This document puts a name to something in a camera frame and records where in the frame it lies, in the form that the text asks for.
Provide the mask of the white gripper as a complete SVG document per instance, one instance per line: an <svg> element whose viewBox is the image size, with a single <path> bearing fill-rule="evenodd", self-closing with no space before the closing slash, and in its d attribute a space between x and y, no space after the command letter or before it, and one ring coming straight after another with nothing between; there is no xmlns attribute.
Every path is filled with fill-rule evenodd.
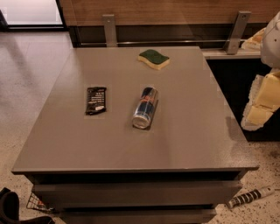
<svg viewBox="0 0 280 224"><path fill-rule="evenodd" d="M252 37L245 40L241 48L259 50L263 64L280 68L280 11ZM241 127L255 131L273 116L280 108L280 71L273 71L265 76L257 75L252 82L248 103L242 114Z"/></svg>

